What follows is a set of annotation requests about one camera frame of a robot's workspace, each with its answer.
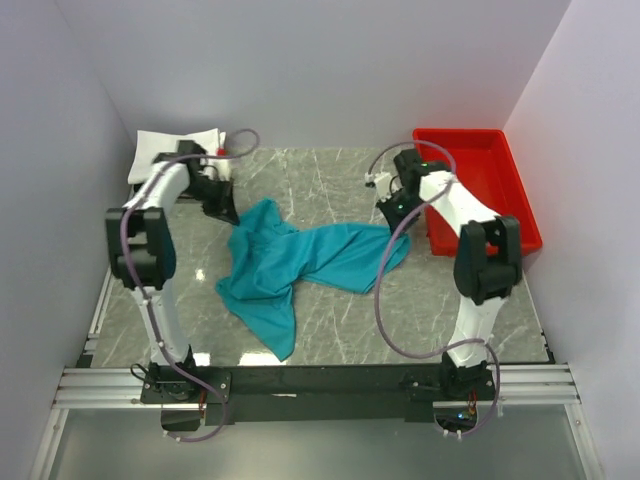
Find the teal t shirt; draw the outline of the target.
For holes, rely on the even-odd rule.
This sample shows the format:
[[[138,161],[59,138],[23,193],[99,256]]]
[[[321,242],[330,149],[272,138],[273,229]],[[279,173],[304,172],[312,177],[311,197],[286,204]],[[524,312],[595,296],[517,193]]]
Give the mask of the teal t shirt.
[[[299,230],[265,198],[240,215],[228,240],[230,274],[216,283],[225,307],[284,361],[296,341],[294,285],[307,281],[355,294],[374,287],[388,228],[335,223]]]

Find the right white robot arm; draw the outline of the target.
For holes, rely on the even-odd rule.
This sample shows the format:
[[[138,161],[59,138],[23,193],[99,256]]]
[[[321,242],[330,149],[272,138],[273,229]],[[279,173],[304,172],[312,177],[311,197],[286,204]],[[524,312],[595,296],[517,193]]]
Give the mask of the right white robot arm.
[[[490,355],[488,342],[497,315],[522,280],[520,223],[502,216],[477,199],[458,179],[457,164],[444,147],[420,141],[438,151],[441,160],[424,161],[407,142],[394,158],[396,173],[374,173],[370,166],[365,185],[376,190],[377,208],[391,230],[374,283],[374,315],[385,342],[395,352],[412,359],[437,355],[449,366],[439,374],[444,395],[460,399],[474,386],[469,370]],[[384,330],[380,311],[380,287],[395,242],[414,224],[426,207],[433,208],[458,238],[454,283],[460,294],[455,328],[448,344],[434,352],[414,354],[393,343]]]

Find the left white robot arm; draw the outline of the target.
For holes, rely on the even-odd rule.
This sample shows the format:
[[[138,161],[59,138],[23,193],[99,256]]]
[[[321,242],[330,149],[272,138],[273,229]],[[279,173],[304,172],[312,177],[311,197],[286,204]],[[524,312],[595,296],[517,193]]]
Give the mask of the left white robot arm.
[[[177,256],[168,214],[183,194],[201,204],[205,216],[237,226],[232,158],[210,155],[193,140],[180,140],[161,152],[133,197],[105,215],[108,258],[113,276],[139,307],[151,344],[151,362],[179,365],[165,377],[164,389],[176,401],[193,399],[197,373],[184,367],[192,349],[179,325],[172,292]]]

